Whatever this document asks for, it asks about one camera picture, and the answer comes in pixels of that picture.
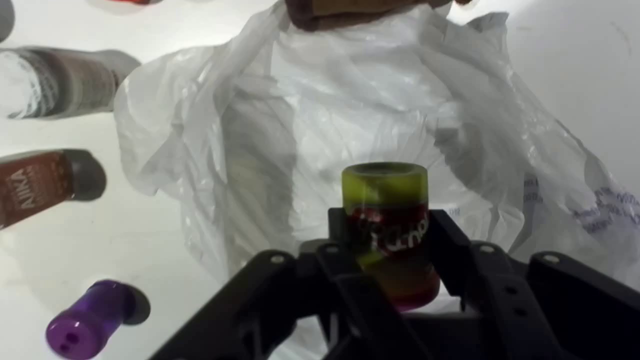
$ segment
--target white plastic bag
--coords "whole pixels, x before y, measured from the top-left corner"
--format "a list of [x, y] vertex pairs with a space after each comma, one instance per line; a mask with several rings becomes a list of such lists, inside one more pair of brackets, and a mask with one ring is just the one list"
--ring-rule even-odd
[[525, 91], [504, 25], [415, 6], [303, 34], [275, 5], [232, 42], [127, 78], [124, 170], [181, 203], [188, 247], [219, 284], [260, 250], [326, 236], [342, 169], [402, 161], [430, 169], [432, 208], [470, 238], [521, 261], [557, 250], [640, 288], [640, 203]]

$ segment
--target purple object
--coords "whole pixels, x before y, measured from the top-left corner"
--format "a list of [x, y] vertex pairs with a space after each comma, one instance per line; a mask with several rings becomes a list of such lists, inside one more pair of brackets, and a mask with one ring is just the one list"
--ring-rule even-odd
[[147, 299], [120, 282], [101, 281], [46, 329], [49, 349], [68, 360], [88, 360], [101, 352], [120, 325], [142, 325], [150, 314]]

